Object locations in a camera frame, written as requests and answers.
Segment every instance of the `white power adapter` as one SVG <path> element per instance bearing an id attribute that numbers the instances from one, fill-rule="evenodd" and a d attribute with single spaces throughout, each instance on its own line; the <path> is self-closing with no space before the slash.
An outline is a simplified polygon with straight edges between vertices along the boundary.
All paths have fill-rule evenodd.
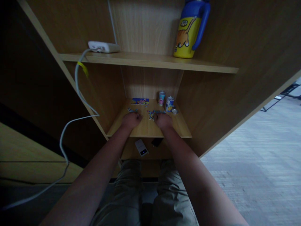
<path id="1" fill-rule="evenodd" d="M 135 145 L 136 145 L 136 148 L 138 149 L 138 152 L 141 157 L 148 154 L 148 150 L 146 149 L 146 147 L 141 139 L 137 140 L 135 142 Z"/>
<path id="2" fill-rule="evenodd" d="M 89 41 L 88 46 L 89 49 L 91 49 L 93 52 L 99 52 L 99 53 L 120 52 L 120 46 L 113 43 Z"/>

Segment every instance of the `charging cable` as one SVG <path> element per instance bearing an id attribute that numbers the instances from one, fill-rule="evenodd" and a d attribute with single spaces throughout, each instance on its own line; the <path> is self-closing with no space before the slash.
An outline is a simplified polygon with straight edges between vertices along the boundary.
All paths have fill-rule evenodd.
<path id="1" fill-rule="evenodd" d="M 99 116 L 99 114 L 97 113 L 97 111 L 94 110 L 94 109 L 93 109 L 93 108 L 85 101 L 85 99 L 83 98 L 83 96 L 82 96 L 82 94 L 81 94 L 81 92 L 80 92 L 80 90 L 79 90 L 79 87 L 78 87 L 78 67 L 79 67 L 79 66 L 81 66 L 81 67 L 83 68 L 84 73 L 85 73 L 86 76 L 88 77 L 88 71 L 87 71 L 87 68 L 82 64 L 82 60 L 83 60 L 83 58 L 85 57 L 86 53 L 89 52 L 90 50 L 91 50 L 91 49 L 87 49 L 87 50 L 85 50 L 85 51 L 82 53 L 81 57 L 79 58 L 79 60 L 78 60 L 78 62 L 77 62 L 77 64 L 76 64 L 74 74 L 75 74 L 75 86 L 76 86 L 76 92 L 77 92 L 79 98 L 80 98 L 86 105 L 88 105 L 88 107 L 95 113 L 95 115 L 86 116 L 86 117 L 82 117 L 82 118 L 78 118 L 78 119 L 73 119 L 73 120 L 71 120 L 70 122 L 68 122 L 68 123 L 65 125 L 65 127 L 64 127 L 64 129 L 63 129 L 63 131 L 62 131 L 61 137 L 60 137 L 60 149 L 61 149 L 62 154 L 63 154 L 63 156 L 64 156 L 64 158 L 65 158 L 65 160 L 66 160 L 67 166 L 66 166 L 66 168 L 65 168 L 65 170 L 64 170 L 64 173 L 63 173 L 62 177 L 59 178 L 59 179 L 57 179 L 55 182 L 53 182 L 52 184 L 50 184 L 48 187 L 44 188 L 42 191 L 38 192 L 37 194 L 35 194 L 35 195 L 33 195 L 33 196 L 30 196 L 30 197 L 28 197 L 28 198 L 19 200 L 19 201 L 17 201 L 17 202 L 14 202 L 14 203 L 12 203 L 12 204 L 7 205 L 7 206 L 2 207 L 2 208 L 1 208 L 1 211 L 8 210 L 8 209 L 10 209 L 10 208 L 13 208 L 13 207 L 15 207 L 15 206 L 21 205 L 21 204 L 23 204 L 23 203 L 26 203 L 26 202 L 29 202 L 29 201 L 35 199 L 36 197 L 40 196 L 40 195 L 43 194 L 45 191 L 47 191 L 49 188 L 51 188 L 53 185 L 55 185 L 57 182 L 59 182 L 60 180 L 62 180 L 62 179 L 65 177 L 66 172 L 67 172 L 67 169 L 68 169 L 68 166 L 69 166 L 69 160 L 68 160 L 68 157 L 67 157 L 67 155 L 66 155 L 66 153 L 65 153 L 65 151 L 64 151 L 64 149 L 63 149 L 63 137 L 64 137 L 64 133 L 65 133 L 65 131 L 66 131 L 67 126 L 68 126 L 71 122 L 74 122 L 74 121 L 77 121 L 77 120 L 81 120 L 81 119 L 85 119 L 85 118 L 90 118 L 90 117 L 93 117 L 93 116 Z"/>

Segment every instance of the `blue bottle handle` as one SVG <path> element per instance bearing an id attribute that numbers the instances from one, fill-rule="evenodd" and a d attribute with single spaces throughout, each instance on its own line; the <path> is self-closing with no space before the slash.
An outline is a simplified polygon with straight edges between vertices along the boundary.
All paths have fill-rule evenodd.
<path id="1" fill-rule="evenodd" d="M 194 45 L 192 46 L 193 51 L 195 51 L 201 43 L 202 36 L 204 34 L 205 26 L 206 26 L 206 23 L 207 23 L 207 20 L 208 20 L 208 17 L 209 17 L 209 13 L 210 13 L 210 4 L 205 3 L 203 10 L 204 10 L 203 11 L 203 17 L 202 17 L 202 22 L 201 22 L 200 29 L 198 31 L 198 36 L 197 36 L 197 39 L 195 40 Z"/>

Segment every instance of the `yellow cable tie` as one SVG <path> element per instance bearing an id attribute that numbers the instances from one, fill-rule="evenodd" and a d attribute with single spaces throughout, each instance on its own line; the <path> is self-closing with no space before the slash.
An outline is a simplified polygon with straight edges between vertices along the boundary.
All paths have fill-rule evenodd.
<path id="1" fill-rule="evenodd" d="M 87 67 L 82 62 L 79 62 L 79 61 L 77 62 L 77 64 L 82 67 L 82 70 L 84 71 L 86 77 L 88 78 L 89 77 L 89 73 L 88 73 Z"/>

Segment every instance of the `shelf board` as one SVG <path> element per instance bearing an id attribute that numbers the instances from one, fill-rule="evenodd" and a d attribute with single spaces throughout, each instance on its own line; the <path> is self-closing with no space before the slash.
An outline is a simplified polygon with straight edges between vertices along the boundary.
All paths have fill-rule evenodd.
<path id="1" fill-rule="evenodd" d="M 163 111 L 163 106 L 159 106 L 157 103 L 157 100 L 150 99 L 149 104 L 147 105 L 131 105 L 132 99 L 126 99 L 125 104 L 123 105 L 120 113 L 117 115 L 115 121 L 113 122 L 113 125 L 111 126 L 109 132 L 107 133 L 108 137 L 111 137 L 116 130 L 121 125 L 121 121 L 124 115 L 126 115 L 129 111 L 128 108 L 131 108 L 132 110 L 138 109 L 139 114 L 142 115 L 142 121 L 141 123 L 132 130 L 129 137 L 164 137 L 163 133 L 159 129 L 159 127 L 155 124 L 153 120 L 149 120 L 149 115 L 147 110 L 153 111 L 153 110 L 161 110 Z M 183 118 L 183 115 L 175 102 L 174 105 L 177 107 L 177 110 L 179 113 L 177 115 L 172 114 L 171 112 L 168 112 L 172 118 L 172 125 L 177 131 L 177 133 L 182 138 L 192 138 L 191 133 L 186 125 L 186 122 Z"/>
<path id="2" fill-rule="evenodd" d="M 80 56 L 81 53 L 60 54 L 60 57 L 63 61 L 77 62 Z M 198 59 L 182 59 L 173 56 L 134 53 L 134 52 L 118 52 L 118 53 L 90 52 L 86 54 L 86 57 L 83 59 L 83 62 L 128 65 L 128 66 L 139 66 L 139 67 L 157 67 L 157 68 L 218 72 L 218 73 L 230 73 L 230 74 L 235 74 L 238 72 L 238 68 L 236 67 L 223 66 L 216 63 L 206 62 Z"/>

